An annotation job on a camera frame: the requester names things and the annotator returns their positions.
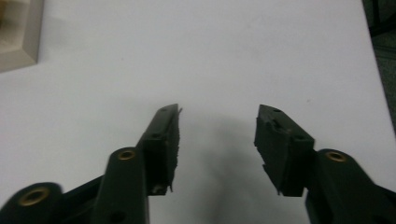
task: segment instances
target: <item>white table surface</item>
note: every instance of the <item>white table surface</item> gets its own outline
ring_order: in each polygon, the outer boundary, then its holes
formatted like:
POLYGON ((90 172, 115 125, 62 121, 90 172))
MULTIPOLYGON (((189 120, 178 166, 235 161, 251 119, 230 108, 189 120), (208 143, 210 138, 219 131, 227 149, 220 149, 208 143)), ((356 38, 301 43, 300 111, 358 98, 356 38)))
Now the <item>white table surface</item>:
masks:
POLYGON ((151 223, 308 223, 253 146, 259 104, 396 190, 396 144, 360 0, 47 0, 38 65, 0 74, 0 204, 101 175, 179 103, 175 192, 151 223))

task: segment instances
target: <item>screw hole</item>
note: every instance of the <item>screw hole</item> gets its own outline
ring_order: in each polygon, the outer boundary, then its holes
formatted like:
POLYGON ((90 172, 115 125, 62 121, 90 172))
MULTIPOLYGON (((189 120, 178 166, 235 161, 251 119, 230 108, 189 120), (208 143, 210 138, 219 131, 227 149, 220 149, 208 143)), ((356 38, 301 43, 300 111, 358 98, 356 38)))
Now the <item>screw hole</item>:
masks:
POLYGON ((39 187, 36 189, 32 189, 31 191, 25 193, 20 198, 20 205, 22 206, 30 206, 36 203, 43 201, 50 194, 49 189, 44 187, 39 187))
POLYGON ((332 161, 346 161, 347 160, 347 158, 343 154, 334 152, 334 151, 330 151, 330 152, 326 153, 326 156, 332 161))
POLYGON ((134 151, 132 150, 125 150, 119 153, 119 160, 126 161, 135 156, 134 151))
POLYGON ((120 223, 126 218, 126 214, 122 211, 113 212, 110 215, 110 222, 111 223, 120 223))

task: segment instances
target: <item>dark surface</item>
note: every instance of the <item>dark surface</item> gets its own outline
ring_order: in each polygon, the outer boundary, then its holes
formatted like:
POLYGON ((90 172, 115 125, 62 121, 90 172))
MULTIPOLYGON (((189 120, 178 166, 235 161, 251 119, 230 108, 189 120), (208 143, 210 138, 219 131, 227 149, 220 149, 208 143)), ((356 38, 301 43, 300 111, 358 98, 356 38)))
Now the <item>dark surface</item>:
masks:
POLYGON ((377 186, 351 156, 314 151, 314 139, 281 110, 260 105, 255 145, 284 196, 301 197, 308 189, 312 224, 396 224, 394 192, 377 186))
POLYGON ((301 197, 314 139, 281 110, 260 105, 254 145, 277 191, 301 197))
MULTIPOLYGON (((374 24, 373 1, 363 0, 369 26, 374 24)), ((380 0, 379 19, 388 19, 396 12, 396 1, 380 0)), ((393 122, 393 129, 396 127, 396 31, 388 32, 372 38, 375 49, 375 57, 378 70, 381 76, 384 92, 387 97, 390 117, 393 122)))

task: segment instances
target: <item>metal rivet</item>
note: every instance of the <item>metal rivet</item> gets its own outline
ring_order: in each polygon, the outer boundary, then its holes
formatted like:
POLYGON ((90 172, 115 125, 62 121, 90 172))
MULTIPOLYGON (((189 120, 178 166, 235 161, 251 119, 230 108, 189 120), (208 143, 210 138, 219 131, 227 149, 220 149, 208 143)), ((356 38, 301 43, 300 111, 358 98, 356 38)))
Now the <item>metal rivet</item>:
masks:
POLYGON ((133 158, 135 155, 136 153, 132 150, 123 150, 122 152, 119 153, 119 160, 127 161, 133 158))
POLYGON ((327 152, 326 156, 332 161, 341 161, 341 162, 347 161, 347 157, 335 151, 327 152))
POLYGON ((30 206, 43 201, 50 195, 50 190, 45 187, 32 189, 25 193, 19 200, 21 206, 30 206))

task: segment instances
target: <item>wooden frame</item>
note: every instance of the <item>wooden frame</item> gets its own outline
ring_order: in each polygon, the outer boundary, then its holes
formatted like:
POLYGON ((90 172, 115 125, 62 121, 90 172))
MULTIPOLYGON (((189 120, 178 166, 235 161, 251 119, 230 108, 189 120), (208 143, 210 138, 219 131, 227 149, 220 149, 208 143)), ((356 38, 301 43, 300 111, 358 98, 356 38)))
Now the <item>wooden frame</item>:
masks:
POLYGON ((0 0, 0 72, 37 63, 43 0, 0 0))

